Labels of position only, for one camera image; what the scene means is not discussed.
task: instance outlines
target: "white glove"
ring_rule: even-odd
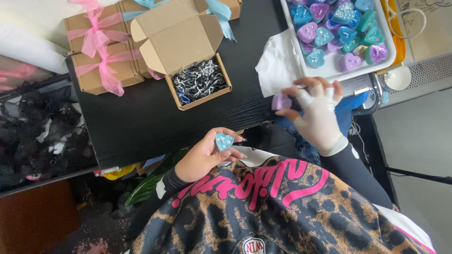
[[[342,87],[338,81],[331,84],[321,77],[303,77],[294,81],[296,85],[307,85],[304,89],[286,88],[282,92],[295,96],[303,109],[303,117],[293,109],[277,111],[293,122],[300,135],[315,146],[321,156],[332,156],[344,149],[348,140],[339,130],[334,107],[342,99]]]

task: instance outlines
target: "gloved hand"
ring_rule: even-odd
[[[334,113],[335,106],[342,99],[342,86],[338,81],[331,84],[321,77],[303,77],[295,85],[306,85],[304,89],[286,88],[282,92],[297,98],[303,109],[303,117],[293,109],[276,112],[293,122],[300,135],[315,146],[321,156],[332,156],[344,149],[348,140],[339,130]]]
[[[234,162],[246,157],[232,147],[223,152],[219,152],[215,143],[215,136],[217,133],[231,135],[234,138],[234,142],[243,141],[242,137],[230,129],[222,127],[211,129],[175,166],[174,170],[179,179],[187,183],[198,181],[221,162]]]

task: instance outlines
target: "black desk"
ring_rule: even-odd
[[[232,91],[187,111],[177,109],[165,80],[145,80],[124,95],[80,92],[68,66],[102,169],[123,167],[198,142],[213,127],[238,131],[271,120],[271,98],[263,98],[254,67],[268,38],[287,29],[279,0],[244,1],[240,18],[229,22],[237,39],[218,48]]]

